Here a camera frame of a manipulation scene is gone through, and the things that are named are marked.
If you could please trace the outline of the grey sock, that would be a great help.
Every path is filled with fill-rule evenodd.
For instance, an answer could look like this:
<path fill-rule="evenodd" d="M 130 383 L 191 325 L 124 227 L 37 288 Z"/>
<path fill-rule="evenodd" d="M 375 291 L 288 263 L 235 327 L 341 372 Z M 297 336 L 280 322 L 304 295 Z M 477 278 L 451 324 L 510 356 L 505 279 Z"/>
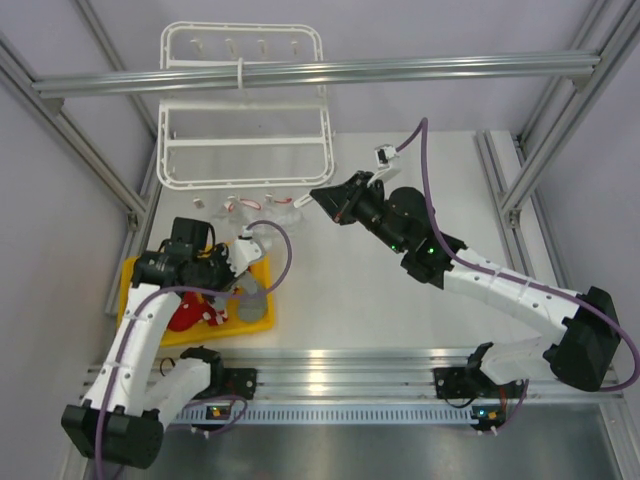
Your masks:
<path fill-rule="evenodd" d="M 246 272 L 232 284 L 229 292 L 237 296 L 235 315 L 245 323 L 257 323 L 268 309 L 267 298 L 262 294 L 264 287 L 255 277 Z M 215 297 L 212 303 L 218 324 L 229 319 L 228 298 Z"/>

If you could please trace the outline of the white translucent sock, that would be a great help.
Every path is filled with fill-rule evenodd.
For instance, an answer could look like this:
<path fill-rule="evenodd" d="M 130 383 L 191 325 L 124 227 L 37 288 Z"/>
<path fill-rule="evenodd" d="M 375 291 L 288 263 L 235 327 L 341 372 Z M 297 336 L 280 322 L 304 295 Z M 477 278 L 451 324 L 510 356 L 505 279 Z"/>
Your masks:
<path fill-rule="evenodd" d="M 267 194 L 262 202 L 237 195 L 229 196 L 213 213 L 211 219 L 231 236 L 239 236 L 249 224 L 268 220 L 278 224 L 290 238 L 303 227 L 303 212 L 294 207 L 293 200 L 275 199 Z"/>

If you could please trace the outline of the white plastic clip hanger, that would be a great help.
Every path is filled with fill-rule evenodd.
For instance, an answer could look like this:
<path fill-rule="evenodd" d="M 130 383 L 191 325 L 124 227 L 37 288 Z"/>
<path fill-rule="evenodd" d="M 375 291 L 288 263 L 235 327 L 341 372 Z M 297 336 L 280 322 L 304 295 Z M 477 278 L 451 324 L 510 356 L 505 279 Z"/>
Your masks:
<path fill-rule="evenodd" d="M 308 190 L 336 171 L 324 86 L 252 89 L 252 66 L 324 58 L 303 24 L 178 21 L 165 27 L 160 67 L 227 67 L 223 91 L 172 93 L 159 102 L 156 176 L 169 190 Z"/>

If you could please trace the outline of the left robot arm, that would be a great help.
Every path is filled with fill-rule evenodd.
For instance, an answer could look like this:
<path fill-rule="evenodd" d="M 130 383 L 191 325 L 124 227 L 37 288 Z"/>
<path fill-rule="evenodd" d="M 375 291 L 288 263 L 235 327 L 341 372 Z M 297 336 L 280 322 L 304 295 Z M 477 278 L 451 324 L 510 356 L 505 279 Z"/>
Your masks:
<path fill-rule="evenodd" d="M 97 377 L 78 405 L 66 406 L 61 425 L 79 453 L 95 463 L 138 469 L 157 458 L 164 432 L 193 400 L 223 393 L 221 355 L 205 347 L 185 350 L 155 386 L 148 380 L 171 318 L 185 293 L 228 292 L 233 274 L 227 250 L 207 252 L 212 225 L 176 218 L 160 251 L 146 251 L 134 263 L 120 326 Z"/>

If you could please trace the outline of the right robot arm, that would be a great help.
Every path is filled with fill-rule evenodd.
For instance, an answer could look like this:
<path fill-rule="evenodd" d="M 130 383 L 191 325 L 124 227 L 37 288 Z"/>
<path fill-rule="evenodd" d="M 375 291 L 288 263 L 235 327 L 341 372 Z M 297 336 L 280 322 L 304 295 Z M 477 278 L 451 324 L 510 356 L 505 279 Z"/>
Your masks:
<path fill-rule="evenodd" d="M 437 235 L 419 190 L 400 187 L 386 194 L 370 172 L 316 188 L 310 196 L 334 223 L 359 223 L 401 254 L 401 267 L 418 282 L 478 300 L 538 332 L 533 339 L 478 346 L 460 376 L 472 396 L 533 378 L 556 378 L 584 392 L 602 389 L 620 344 L 607 292 L 536 288 L 533 279 L 500 268 L 463 241 Z"/>

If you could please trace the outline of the red white striped sock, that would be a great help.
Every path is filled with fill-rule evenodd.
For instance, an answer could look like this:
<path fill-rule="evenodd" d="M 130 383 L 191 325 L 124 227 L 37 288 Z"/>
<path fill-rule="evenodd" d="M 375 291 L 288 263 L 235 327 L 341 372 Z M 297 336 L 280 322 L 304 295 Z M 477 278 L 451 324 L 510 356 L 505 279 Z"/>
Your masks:
<path fill-rule="evenodd" d="M 172 315 L 168 323 L 168 330 L 184 332 L 199 323 L 217 327 L 227 321 L 228 313 L 226 309 L 216 309 L 202 294 L 187 292 L 182 297 L 178 309 Z"/>

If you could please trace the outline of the yellow plastic bin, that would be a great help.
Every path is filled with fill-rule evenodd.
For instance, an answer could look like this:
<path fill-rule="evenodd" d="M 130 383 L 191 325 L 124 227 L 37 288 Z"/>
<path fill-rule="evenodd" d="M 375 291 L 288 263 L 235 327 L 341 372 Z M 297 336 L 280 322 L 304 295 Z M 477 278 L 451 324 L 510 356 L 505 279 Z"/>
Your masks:
<path fill-rule="evenodd" d="M 121 324 L 122 317 L 125 312 L 127 304 L 128 288 L 131 283 L 131 277 L 133 275 L 134 264 L 138 257 L 127 258 L 121 269 L 121 281 L 119 292 L 119 312 L 116 320 L 116 326 Z M 259 281 L 262 286 L 271 286 L 271 269 L 269 263 L 269 257 L 266 257 L 262 261 L 252 265 L 249 272 Z M 255 334 L 262 331 L 270 330 L 275 325 L 275 305 L 273 294 L 269 294 L 267 297 L 268 309 L 266 314 L 257 323 L 249 324 L 241 321 L 235 315 L 235 307 L 237 304 L 236 299 L 228 301 L 229 319 L 226 323 L 217 327 L 210 327 L 205 323 L 196 324 L 189 330 L 184 332 L 172 332 L 165 331 L 160 346 L 163 348 L 177 347 L 187 344 L 202 344 L 204 342 L 219 340 L 222 338 Z"/>

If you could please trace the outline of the aluminium top crossbar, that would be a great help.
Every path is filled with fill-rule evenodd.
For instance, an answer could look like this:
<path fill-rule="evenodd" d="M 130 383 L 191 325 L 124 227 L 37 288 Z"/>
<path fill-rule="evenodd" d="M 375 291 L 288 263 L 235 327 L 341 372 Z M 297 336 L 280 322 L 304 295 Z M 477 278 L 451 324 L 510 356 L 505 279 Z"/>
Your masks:
<path fill-rule="evenodd" d="M 35 79 L 32 87 L 41 96 L 54 98 L 485 78 L 571 77 L 591 75 L 601 61 L 598 53 L 584 50 L 312 63 L 246 63 L 238 59 L 207 67 L 46 76 Z"/>

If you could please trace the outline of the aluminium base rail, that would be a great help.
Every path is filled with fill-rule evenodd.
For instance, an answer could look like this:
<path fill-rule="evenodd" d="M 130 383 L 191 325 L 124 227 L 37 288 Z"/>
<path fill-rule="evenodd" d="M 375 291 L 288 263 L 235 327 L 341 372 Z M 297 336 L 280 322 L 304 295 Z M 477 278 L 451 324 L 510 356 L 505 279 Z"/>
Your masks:
<path fill-rule="evenodd" d="M 255 401 L 436 401 L 433 370 L 466 363 L 469 348 L 226 348 L 224 365 L 257 370 Z"/>

